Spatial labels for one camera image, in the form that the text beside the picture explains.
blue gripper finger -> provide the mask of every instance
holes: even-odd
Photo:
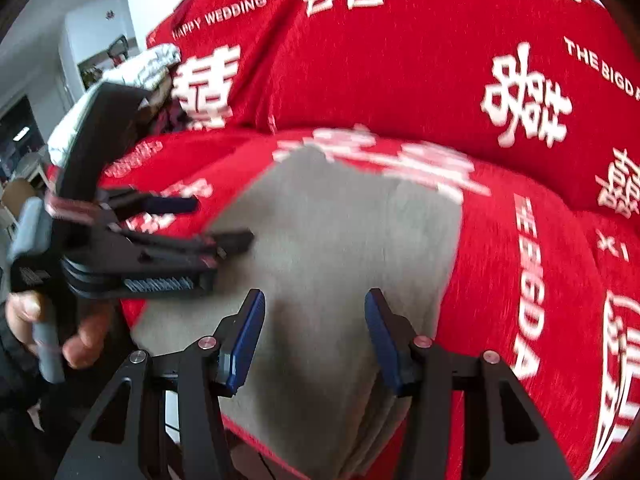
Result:
[[[415,331],[409,320],[391,311],[379,288],[367,293],[364,315],[386,386],[397,397],[410,395],[411,387],[422,379],[422,367],[411,355]]]
[[[252,288],[235,314],[233,326],[220,347],[216,382],[222,384],[231,395],[246,380],[262,330],[264,308],[264,294]]]

finger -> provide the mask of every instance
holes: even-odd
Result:
[[[9,294],[6,302],[14,311],[14,314],[21,320],[32,323],[40,321],[42,318],[44,298],[37,292],[30,291],[20,294]]]
[[[113,307],[110,303],[96,303],[92,314],[84,318],[78,326],[78,335],[84,346],[93,348],[102,345],[111,326]]]
[[[94,364],[102,352],[103,341],[94,346],[84,345],[79,335],[68,339],[62,347],[62,355],[69,363],[69,366],[76,370],[88,368]]]
[[[22,301],[24,298],[16,295],[9,295],[4,306],[4,315],[9,330],[14,334],[15,338],[29,350],[36,353],[36,347],[33,343],[33,333],[31,321],[27,318]]]

black bracket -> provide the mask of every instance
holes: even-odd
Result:
[[[444,480],[452,392],[464,392],[463,480],[571,480],[553,435],[520,381],[492,350],[448,352],[373,288],[365,317],[386,385],[412,406],[396,480]]]
[[[84,420],[56,480],[169,480],[169,466],[183,480],[236,480],[216,397],[232,397],[244,384],[264,314],[264,295],[252,289],[213,336],[174,354],[131,353]],[[181,452],[165,433],[167,390],[178,393]]]

red blanket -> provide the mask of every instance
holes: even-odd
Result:
[[[438,341],[497,350],[574,474],[602,468],[640,402],[640,66],[604,8],[188,0],[148,37],[164,42],[181,48],[174,97],[194,127],[226,129],[146,139],[108,170],[105,185],[201,200],[133,228],[197,233],[301,144],[438,189],[463,204]],[[354,124],[381,137],[292,129]],[[144,305],[125,307],[134,323]],[[398,443],[369,476],[389,478]],[[451,471],[461,449],[454,432]]]
[[[328,160],[409,179],[462,202],[458,256],[437,340],[466,354],[498,351],[542,412],[576,476],[602,466],[602,457],[622,439],[640,400],[633,380],[634,360],[640,360],[640,306],[634,299],[640,297],[640,240],[630,227],[615,218],[574,214],[526,176],[424,142],[351,130],[262,136],[230,128],[224,134],[151,137],[143,145],[157,139],[174,146],[170,160],[162,160],[161,150],[126,176],[107,176],[103,183],[135,182],[140,189],[195,195],[201,207],[190,216],[129,220],[147,232],[201,231],[266,168],[303,145],[322,150]],[[188,150],[180,149],[182,143]],[[200,149],[210,150],[214,162],[191,156]],[[172,186],[158,180],[169,161],[177,181]],[[124,307],[133,324],[144,303],[126,301]],[[460,467],[455,457],[462,452],[461,408],[457,403],[452,472]],[[379,460],[393,462],[387,454]],[[378,464],[371,474],[380,470],[388,467]]]

gray handle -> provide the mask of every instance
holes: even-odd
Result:
[[[65,371],[56,325],[56,309],[48,298],[45,300],[42,311],[43,321],[33,324],[33,340],[38,347],[40,373],[49,383],[63,383]]]

